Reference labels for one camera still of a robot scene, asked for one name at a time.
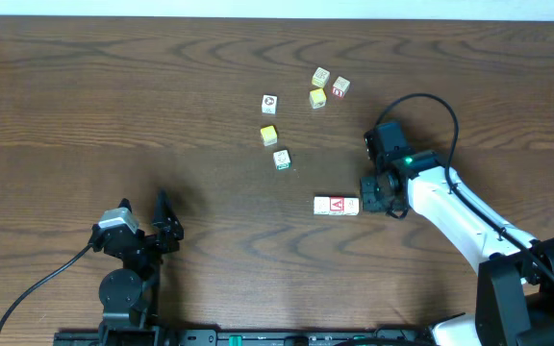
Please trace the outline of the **white block letter M ladybug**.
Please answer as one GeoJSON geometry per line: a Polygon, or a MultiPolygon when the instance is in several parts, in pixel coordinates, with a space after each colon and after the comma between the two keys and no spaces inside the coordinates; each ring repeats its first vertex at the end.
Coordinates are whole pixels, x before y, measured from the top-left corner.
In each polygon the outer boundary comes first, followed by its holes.
{"type": "Polygon", "coordinates": [[[322,215],[330,213],[330,198],[326,196],[316,196],[314,198],[314,214],[322,215]]]}

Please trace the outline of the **white block number 4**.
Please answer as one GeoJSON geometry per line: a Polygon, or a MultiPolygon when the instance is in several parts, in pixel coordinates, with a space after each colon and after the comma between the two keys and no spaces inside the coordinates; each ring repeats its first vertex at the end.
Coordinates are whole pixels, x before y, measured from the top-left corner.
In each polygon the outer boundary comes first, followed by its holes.
{"type": "Polygon", "coordinates": [[[360,200],[358,198],[347,197],[344,199],[343,214],[358,215],[360,212],[360,200]]]}

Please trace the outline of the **yellow bordered block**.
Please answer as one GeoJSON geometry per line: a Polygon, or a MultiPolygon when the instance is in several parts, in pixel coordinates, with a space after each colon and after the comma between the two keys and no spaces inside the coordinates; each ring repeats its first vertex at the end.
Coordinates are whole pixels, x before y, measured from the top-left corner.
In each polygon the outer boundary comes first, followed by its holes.
{"type": "Polygon", "coordinates": [[[318,67],[312,77],[312,85],[324,88],[330,80],[330,72],[322,67],[318,67]]]}

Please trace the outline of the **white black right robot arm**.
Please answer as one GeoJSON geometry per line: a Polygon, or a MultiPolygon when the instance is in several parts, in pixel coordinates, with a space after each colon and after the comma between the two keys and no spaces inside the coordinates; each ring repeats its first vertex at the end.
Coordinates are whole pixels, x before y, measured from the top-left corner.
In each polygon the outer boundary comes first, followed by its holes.
{"type": "Polygon", "coordinates": [[[554,345],[554,237],[515,227],[464,185],[433,151],[369,150],[363,208],[401,219],[422,215],[477,275],[475,312],[429,328],[436,345],[554,345]]]}

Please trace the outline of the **red block letter A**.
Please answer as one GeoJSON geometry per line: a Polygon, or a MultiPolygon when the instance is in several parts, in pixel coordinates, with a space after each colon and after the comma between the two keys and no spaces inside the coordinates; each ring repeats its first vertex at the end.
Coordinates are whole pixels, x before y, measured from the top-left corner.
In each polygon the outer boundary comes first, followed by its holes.
{"type": "Polygon", "coordinates": [[[330,215],[344,215],[345,214],[345,198],[334,197],[329,198],[329,214],[330,215]]]}

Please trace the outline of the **yellow white block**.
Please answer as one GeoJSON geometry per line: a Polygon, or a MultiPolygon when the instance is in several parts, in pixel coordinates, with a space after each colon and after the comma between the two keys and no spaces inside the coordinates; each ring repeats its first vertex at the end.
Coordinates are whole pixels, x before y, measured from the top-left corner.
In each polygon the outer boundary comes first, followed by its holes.
{"type": "Polygon", "coordinates": [[[317,88],[310,91],[310,104],[315,109],[322,108],[326,105],[327,97],[323,88],[317,88]]]}

